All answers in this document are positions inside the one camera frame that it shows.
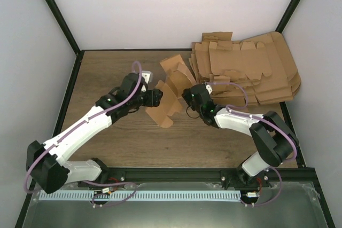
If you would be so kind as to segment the brown cardboard box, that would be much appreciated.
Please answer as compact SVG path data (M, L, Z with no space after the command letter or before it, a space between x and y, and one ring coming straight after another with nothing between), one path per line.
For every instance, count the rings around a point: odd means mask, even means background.
M180 98L183 91L197 82L179 54L162 60L160 65L166 73L166 80L158 81L155 88L161 90L163 96L158 107L147 107L145 112L158 126L169 128L174 124L170 117L182 110Z

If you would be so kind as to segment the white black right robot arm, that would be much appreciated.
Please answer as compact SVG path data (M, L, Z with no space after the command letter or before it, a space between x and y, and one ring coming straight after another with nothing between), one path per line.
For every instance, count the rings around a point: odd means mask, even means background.
M276 168L297 157L298 139L276 112L250 114L215 104L208 84L185 89L182 97L206 125L234 130L253 139L256 152L244 160L236 171L242 186L251 186L263 170Z

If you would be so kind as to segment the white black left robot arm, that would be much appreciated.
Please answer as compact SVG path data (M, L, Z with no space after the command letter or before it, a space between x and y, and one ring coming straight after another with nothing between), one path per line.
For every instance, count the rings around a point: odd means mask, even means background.
M90 111L59 135L27 148L26 169L45 193L53 193L73 182L87 182L104 187L109 181L109 168L98 158L70 161L69 158L92 137L120 118L140 107L158 107L162 91L150 90L153 74L129 73L119 87L101 96Z

